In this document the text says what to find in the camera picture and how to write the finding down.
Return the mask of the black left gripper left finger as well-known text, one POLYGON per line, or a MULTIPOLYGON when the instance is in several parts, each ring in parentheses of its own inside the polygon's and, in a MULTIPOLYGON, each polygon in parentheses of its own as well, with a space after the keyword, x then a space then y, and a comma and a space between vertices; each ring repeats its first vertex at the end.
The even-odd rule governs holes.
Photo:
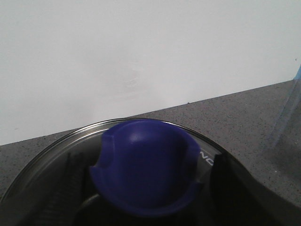
POLYGON ((81 204, 85 158, 67 156, 63 172, 47 175, 0 205, 2 226, 70 226, 81 204))

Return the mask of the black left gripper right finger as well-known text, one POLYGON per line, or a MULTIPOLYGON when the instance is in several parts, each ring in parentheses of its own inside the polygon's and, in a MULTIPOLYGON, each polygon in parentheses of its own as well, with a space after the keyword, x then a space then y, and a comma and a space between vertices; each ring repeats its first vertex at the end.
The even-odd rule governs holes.
POLYGON ((218 154, 210 195, 221 226, 299 226, 301 209, 257 181, 230 154, 218 154))

